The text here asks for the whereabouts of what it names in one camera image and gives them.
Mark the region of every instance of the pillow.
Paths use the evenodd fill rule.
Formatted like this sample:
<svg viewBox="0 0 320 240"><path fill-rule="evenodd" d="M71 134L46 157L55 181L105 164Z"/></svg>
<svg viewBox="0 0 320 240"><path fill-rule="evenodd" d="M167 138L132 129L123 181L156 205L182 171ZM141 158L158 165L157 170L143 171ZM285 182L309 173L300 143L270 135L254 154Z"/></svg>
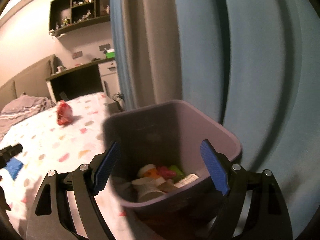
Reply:
<svg viewBox="0 0 320 240"><path fill-rule="evenodd" d="M53 106L55 103L45 97L21 95L11 101L0 112L0 141L13 125Z"/></svg>

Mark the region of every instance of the metal screw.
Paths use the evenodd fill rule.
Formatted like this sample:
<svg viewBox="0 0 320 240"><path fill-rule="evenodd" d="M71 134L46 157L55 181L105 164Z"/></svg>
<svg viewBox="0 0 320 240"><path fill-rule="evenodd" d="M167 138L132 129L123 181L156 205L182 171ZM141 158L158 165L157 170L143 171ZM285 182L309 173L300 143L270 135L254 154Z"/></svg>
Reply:
<svg viewBox="0 0 320 240"><path fill-rule="evenodd" d="M51 176L53 176L55 173L56 173L56 172L55 172L54 170L51 170L51 171L48 172L48 176L51 177Z"/></svg>
<svg viewBox="0 0 320 240"><path fill-rule="evenodd" d="M232 165L232 168L235 170L235 171L239 171L241 169L241 166L239 164L233 164Z"/></svg>
<svg viewBox="0 0 320 240"><path fill-rule="evenodd" d="M266 174L267 176L271 176L272 175L272 172L270 170L265 170L264 171L264 174Z"/></svg>
<svg viewBox="0 0 320 240"><path fill-rule="evenodd" d="M88 165L88 164L82 164L82 165L80 166L80 170L81 170L81 171L86 171L88 168L89 168L89 165Z"/></svg>

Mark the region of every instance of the bedsheet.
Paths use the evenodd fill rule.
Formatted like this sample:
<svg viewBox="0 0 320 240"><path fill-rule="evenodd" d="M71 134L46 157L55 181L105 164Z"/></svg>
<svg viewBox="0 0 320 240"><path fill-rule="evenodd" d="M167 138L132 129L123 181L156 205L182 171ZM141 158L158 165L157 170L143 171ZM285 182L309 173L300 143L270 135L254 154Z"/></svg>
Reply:
<svg viewBox="0 0 320 240"><path fill-rule="evenodd" d="M68 104L73 108L72 124L57 124L55 106L11 127L0 143L0 148L16 143L23 146L23 152L16 156L24 163L17 179L13 181L7 170L1 169L0 185L11 208L7 211L10 222L24 239L28 211L47 172L52 169L58 173L73 171L105 150L102 123L109 116L105 94L79 97L68 101ZM68 192L68 199L77 233L86 236L73 192ZM134 239L126 213L109 183L95 199L116 239Z"/></svg>

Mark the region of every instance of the electrical outlet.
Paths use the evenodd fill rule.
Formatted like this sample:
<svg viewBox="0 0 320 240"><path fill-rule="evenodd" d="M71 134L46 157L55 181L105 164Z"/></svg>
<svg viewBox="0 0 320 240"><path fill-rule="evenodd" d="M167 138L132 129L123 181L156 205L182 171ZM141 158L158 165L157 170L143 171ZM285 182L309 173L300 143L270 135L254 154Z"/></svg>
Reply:
<svg viewBox="0 0 320 240"><path fill-rule="evenodd" d="M110 44L104 44L99 46L100 51L104 51L105 49L111 49Z"/></svg>
<svg viewBox="0 0 320 240"><path fill-rule="evenodd" d="M78 51L78 52L72 53L72 58L73 59L76 59L76 58L79 58L79 57L82 57L82 56L83 56L82 51Z"/></svg>

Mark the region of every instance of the gray headboard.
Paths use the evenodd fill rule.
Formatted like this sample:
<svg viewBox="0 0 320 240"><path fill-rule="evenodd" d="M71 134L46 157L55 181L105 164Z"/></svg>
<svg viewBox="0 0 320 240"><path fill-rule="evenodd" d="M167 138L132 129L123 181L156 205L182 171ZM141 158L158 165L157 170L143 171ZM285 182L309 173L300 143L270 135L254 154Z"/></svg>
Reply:
<svg viewBox="0 0 320 240"><path fill-rule="evenodd" d="M47 97L50 94L45 79L55 72L56 57L50 55L27 67L0 87L0 111L25 92L28 96Z"/></svg>

